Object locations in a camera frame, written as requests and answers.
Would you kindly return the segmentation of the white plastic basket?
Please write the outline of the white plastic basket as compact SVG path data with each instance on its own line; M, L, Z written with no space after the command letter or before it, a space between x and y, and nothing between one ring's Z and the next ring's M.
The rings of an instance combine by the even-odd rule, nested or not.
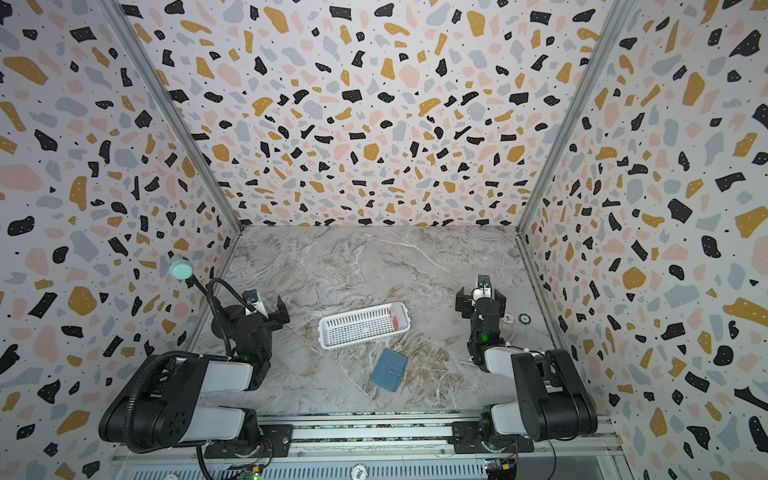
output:
M390 320L392 303L366 307L326 316L318 324L318 336L324 350L345 348L379 341L407 331L394 332Z

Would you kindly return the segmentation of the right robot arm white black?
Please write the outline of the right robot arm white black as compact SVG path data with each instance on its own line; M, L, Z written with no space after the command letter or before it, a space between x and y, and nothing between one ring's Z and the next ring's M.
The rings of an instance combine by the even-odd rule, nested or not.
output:
M483 409L482 442L503 449L520 437L568 441L597 432L596 408L565 350L532 350L502 338L506 297L489 276L480 275L469 293L457 292L455 310L470 321L467 350L472 363L510 379L516 391L514 401Z

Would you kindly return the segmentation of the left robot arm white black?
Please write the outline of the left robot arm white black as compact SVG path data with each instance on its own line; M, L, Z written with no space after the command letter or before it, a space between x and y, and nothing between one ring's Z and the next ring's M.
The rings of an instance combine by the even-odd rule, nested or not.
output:
M101 440L137 454L203 446L250 456L266 435L252 409L203 406L204 394L249 392L263 383L271 366L272 335L289 323L283 300L273 312L253 297L224 310L215 333L235 345L230 356L169 351L149 356L103 414Z

